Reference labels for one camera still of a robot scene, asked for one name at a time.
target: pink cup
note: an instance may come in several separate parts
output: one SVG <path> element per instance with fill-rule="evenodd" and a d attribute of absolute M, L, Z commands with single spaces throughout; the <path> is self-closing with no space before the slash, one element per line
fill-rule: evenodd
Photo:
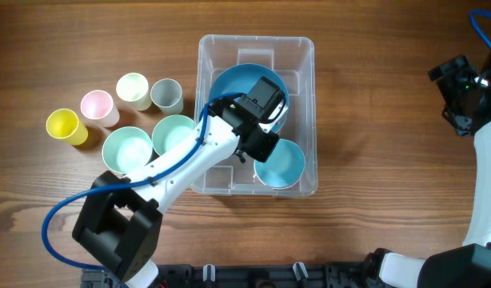
<path fill-rule="evenodd" d="M 80 102 L 80 110 L 84 116 L 104 127 L 112 127 L 119 121 L 118 108 L 112 96 L 103 90 L 86 94 Z"/>

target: black bracket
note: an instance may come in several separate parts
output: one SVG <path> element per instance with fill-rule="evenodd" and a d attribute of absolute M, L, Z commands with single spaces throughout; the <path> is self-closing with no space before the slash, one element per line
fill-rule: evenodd
<path fill-rule="evenodd" d="M 418 287 L 483 287 L 491 282 L 491 243 L 470 244 L 425 260 Z"/>
<path fill-rule="evenodd" d="M 92 187 L 126 182 L 109 171 Z M 127 206 L 130 220 L 116 209 Z M 153 199 L 146 202 L 133 190 L 124 189 L 89 196 L 78 215 L 72 237 L 120 281 L 131 279 L 157 248 L 162 214 Z"/>
<path fill-rule="evenodd" d="M 237 155 L 238 159 L 240 159 L 240 163 L 242 164 L 246 163 L 246 159 L 244 158 L 244 152 L 237 150 L 235 151 L 235 155 Z"/>

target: blue bowl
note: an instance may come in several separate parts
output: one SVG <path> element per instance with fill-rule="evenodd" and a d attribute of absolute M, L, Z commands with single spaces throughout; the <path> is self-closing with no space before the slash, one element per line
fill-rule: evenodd
<path fill-rule="evenodd" d="M 213 100 L 218 96 L 229 92 L 247 94 L 249 91 L 251 91 L 254 84 L 256 84 L 256 82 L 258 82 L 258 80 L 263 76 L 267 77 L 270 81 L 278 85 L 281 90 L 283 90 L 286 95 L 286 105 L 290 107 L 290 97 L 283 80 L 281 80 L 281 78 L 271 69 L 258 64 L 236 65 L 222 72 L 222 74 L 219 75 L 210 88 L 209 98 L 210 100 Z M 285 124 L 286 119 L 288 118 L 288 113 L 286 114 L 282 123 L 273 127 L 272 131 L 274 133 L 277 133 L 283 124 Z"/>
<path fill-rule="evenodd" d="M 301 178 L 304 168 L 305 159 L 301 148 L 286 139 L 279 139 L 265 163 L 254 161 L 254 173 L 258 179 L 276 189 L 293 186 Z"/>

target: paper cup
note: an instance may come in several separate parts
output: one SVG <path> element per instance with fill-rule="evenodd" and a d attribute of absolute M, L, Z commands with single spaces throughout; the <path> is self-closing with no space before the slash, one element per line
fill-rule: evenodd
<path fill-rule="evenodd" d="M 71 145 L 80 145 L 87 139 L 87 128 L 70 109 L 54 111 L 46 120 L 46 132 L 52 138 Z"/>
<path fill-rule="evenodd" d="M 137 127 L 115 130 L 103 143 L 103 162 L 116 173 L 128 174 L 151 159 L 153 145 L 150 136 Z"/>
<path fill-rule="evenodd" d="M 173 79 L 162 79 L 151 88 L 151 100 L 164 114 L 180 114 L 183 110 L 183 91 Z"/>
<path fill-rule="evenodd" d="M 148 97 L 148 80 L 139 73 L 128 73 L 116 85 L 118 97 L 128 102 L 135 110 L 143 111 L 151 106 Z"/>
<path fill-rule="evenodd" d="M 151 140 L 158 155 L 173 149 L 192 134 L 194 120 L 183 115 L 163 118 L 153 130 Z"/>
<path fill-rule="evenodd" d="M 112 127 L 119 121 L 119 112 L 112 96 L 103 90 L 86 94 L 80 102 L 80 111 L 86 118 L 104 127 Z"/>
<path fill-rule="evenodd" d="M 294 142 L 280 139 L 267 161 L 254 161 L 253 166 L 261 183 L 276 189 L 290 188 L 304 172 L 304 153 Z"/>

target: gray cup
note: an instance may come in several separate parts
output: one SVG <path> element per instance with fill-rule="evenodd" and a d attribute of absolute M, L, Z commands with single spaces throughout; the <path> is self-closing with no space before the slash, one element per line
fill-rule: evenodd
<path fill-rule="evenodd" d="M 173 79 L 162 79 L 151 88 L 151 100 L 164 114 L 180 114 L 183 110 L 183 91 Z"/>

